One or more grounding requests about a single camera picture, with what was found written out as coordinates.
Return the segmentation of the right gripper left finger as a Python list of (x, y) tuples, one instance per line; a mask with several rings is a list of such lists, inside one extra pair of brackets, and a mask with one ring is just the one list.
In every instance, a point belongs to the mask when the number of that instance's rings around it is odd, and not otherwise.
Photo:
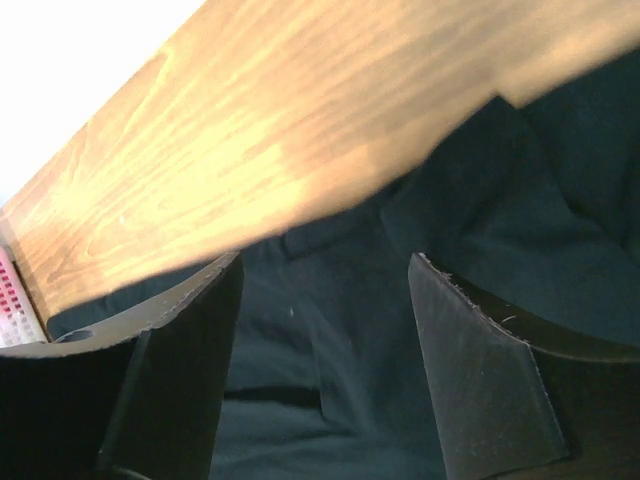
[(54, 343), (1, 353), (5, 479), (205, 479), (244, 271), (225, 254)]

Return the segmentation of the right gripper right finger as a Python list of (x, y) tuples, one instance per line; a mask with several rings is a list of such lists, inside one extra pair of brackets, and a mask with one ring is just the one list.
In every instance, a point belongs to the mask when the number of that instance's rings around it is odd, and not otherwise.
[(450, 479), (635, 479), (639, 351), (553, 324), (411, 258)]

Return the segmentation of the black t-shirt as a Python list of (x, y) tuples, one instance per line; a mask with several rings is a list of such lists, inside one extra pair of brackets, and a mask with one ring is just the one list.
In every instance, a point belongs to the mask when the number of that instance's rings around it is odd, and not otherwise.
[(244, 252), (216, 479), (441, 479), (415, 253), (553, 324), (639, 343), (639, 55), (494, 98), (364, 203)]

